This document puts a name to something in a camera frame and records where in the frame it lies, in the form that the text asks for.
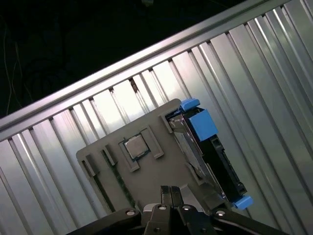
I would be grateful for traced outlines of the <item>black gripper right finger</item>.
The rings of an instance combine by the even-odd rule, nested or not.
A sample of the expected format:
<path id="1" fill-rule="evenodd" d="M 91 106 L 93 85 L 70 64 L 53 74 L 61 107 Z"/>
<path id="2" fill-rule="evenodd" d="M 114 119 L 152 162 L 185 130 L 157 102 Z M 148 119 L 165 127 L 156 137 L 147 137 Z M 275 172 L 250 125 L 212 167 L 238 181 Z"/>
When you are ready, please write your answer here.
<path id="1" fill-rule="evenodd" d="M 217 208 L 210 214 L 197 211 L 191 205 L 185 204 L 180 188 L 171 187 L 174 209 L 182 222 L 184 235 L 285 235 L 278 230 L 239 213 Z"/>

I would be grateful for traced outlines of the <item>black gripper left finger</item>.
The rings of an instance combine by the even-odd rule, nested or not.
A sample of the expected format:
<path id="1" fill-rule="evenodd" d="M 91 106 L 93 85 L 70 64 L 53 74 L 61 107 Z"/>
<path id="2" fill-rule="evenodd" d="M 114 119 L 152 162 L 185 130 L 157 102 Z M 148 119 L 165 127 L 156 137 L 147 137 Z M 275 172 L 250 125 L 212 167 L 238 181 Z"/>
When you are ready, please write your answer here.
<path id="1" fill-rule="evenodd" d="M 173 212 L 173 188 L 161 186 L 161 203 L 152 211 L 140 212 L 125 208 L 91 222 L 73 232 L 72 235 L 168 235 L 171 231 Z"/>

